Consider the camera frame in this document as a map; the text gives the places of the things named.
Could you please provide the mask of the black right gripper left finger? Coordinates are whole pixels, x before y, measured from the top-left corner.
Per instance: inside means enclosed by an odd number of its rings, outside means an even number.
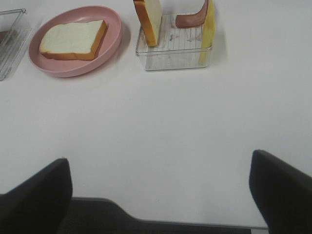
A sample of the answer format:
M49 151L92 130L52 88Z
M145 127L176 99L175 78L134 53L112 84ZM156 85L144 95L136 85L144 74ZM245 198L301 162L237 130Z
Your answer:
M0 196L2 234L55 234L73 194L69 162L59 158Z

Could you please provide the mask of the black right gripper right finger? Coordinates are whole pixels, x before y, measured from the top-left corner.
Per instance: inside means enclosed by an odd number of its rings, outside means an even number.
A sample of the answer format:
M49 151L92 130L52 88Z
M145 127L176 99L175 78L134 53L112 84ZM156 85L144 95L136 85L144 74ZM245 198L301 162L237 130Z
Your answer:
M264 150L255 150L249 188L269 233L312 232L310 176Z

